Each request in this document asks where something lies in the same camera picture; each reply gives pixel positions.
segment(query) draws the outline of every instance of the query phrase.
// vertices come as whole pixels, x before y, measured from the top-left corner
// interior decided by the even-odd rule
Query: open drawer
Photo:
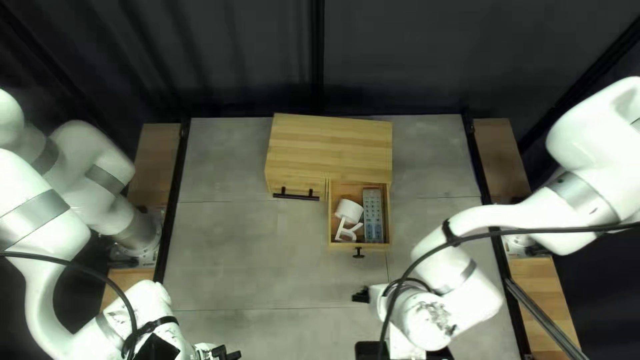
[[[391,214],[389,204],[389,184],[381,183],[365,183],[361,181],[341,181],[327,180],[328,183],[328,211],[329,211],[329,246],[331,248],[354,249],[361,247],[367,250],[386,250],[391,244]],[[356,242],[340,242],[335,240],[335,234],[340,226],[340,219],[334,213],[341,199],[349,199],[362,205],[362,190],[364,189],[380,189],[382,192],[382,209],[383,209],[383,239],[384,243],[366,243],[364,236],[364,227],[356,230]]]

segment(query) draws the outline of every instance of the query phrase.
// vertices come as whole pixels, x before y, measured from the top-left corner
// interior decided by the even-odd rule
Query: black wall
[[[318,8],[320,112],[468,106],[520,138],[640,15],[634,0],[6,4],[126,149],[144,122],[311,112]]]

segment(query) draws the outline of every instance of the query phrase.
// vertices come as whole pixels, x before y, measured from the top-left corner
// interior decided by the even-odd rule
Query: cabinet handle
[[[296,200],[311,200],[311,201],[320,201],[320,196],[314,196],[314,190],[309,189],[309,195],[293,195],[286,193],[287,188],[282,187],[280,193],[273,193],[273,197],[279,197],[281,199],[296,199]]]

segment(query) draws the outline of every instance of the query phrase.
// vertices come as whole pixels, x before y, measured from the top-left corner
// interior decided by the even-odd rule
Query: black cable
[[[382,292],[382,296],[387,296],[389,294],[389,292],[391,291],[391,288],[393,288],[393,286],[395,284],[398,283],[398,281],[400,281],[400,279],[396,279],[393,280],[392,282],[389,283],[389,285],[387,285],[387,287],[385,288],[385,291]],[[427,285],[426,282],[420,280],[420,279],[416,279],[414,277],[407,277],[405,281],[413,281],[413,282],[417,282],[418,284],[424,286],[424,288],[428,291],[431,292],[431,288],[429,287],[429,285]]]
[[[411,265],[404,271],[403,275],[397,279],[397,287],[399,288],[404,284],[404,282],[409,278],[409,274],[424,260],[426,260],[431,255],[436,252],[446,249],[450,246],[458,246],[462,243],[466,243],[467,241],[478,240],[483,238],[490,238],[492,236],[503,236],[503,235],[514,235],[514,234],[552,234],[552,233],[590,233],[590,232],[600,232],[600,231],[613,231],[613,230],[624,230],[624,229],[633,229],[636,227],[640,227],[640,222],[631,222],[629,224],[616,224],[616,225],[596,225],[596,226],[586,226],[586,227],[541,227],[536,229],[508,229],[508,230],[499,230],[499,231],[489,231],[487,233],[469,235],[469,236],[455,236],[453,239],[448,240],[446,243],[443,243],[435,248],[427,251],[424,255],[416,259]],[[384,351],[384,343],[385,343],[385,335],[387,334],[387,329],[389,327],[389,321],[391,319],[391,312],[396,305],[396,300],[398,298],[400,291],[394,291],[391,295],[389,305],[387,307],[387,315],[385,316],[385,321],[382,323],[382,330],[380,332],[380,345],[378,347],[378,360],[382,360],[382,353]]]
[[[136,323],[136,314],[133,311],[133,307],[131,306],[131,302],[129,302],[127,295],[124,294],[124,291],[122,291],[122,289],[120,289],[120,287],[115,282],[113,282],[108,277],[100,274],[99,272],[95,271],[94,269],[88,268],[86,266],[83,266],[77,263],[73,263],[68,260],[53,258],[51,256],[46,256],[46,255],[30,254],[28,252],[0,251],[0,257],[32,259],[32,260],[48,261],[50,263],[65,265],[71,269],[83,272],[85,274],[95,277],[96,279],[99,279],[102,282],[105,282],[107,285],[109,285],[113,289],[113,291],[116,292],[116,294],[118,294],[118,296],[122,299],[124,306],[127,308],[127,312],[129,313],[129,318],[131,319],[131,333],[134,334],[138,330],[138,324]],[[134,355],[134,350],[132,348],[127,355],[127,360],[132,360],[133,355]]]

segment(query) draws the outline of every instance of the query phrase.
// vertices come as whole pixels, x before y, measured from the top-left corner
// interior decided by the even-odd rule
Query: gray floor
[[[399,277],[409,250],[447,217],[480,204],[457,115],[394,123],[393,245],[386,254],[328,250],[326,203],[276,200],[264,161],[271,119],[194,119],[164,285],[184,335],[243,359],[354,359],[380,322],[350,301]],[[499,284],[488,240],[463,245]],[[517,359],[509,314],[454,340],[457,360]]]

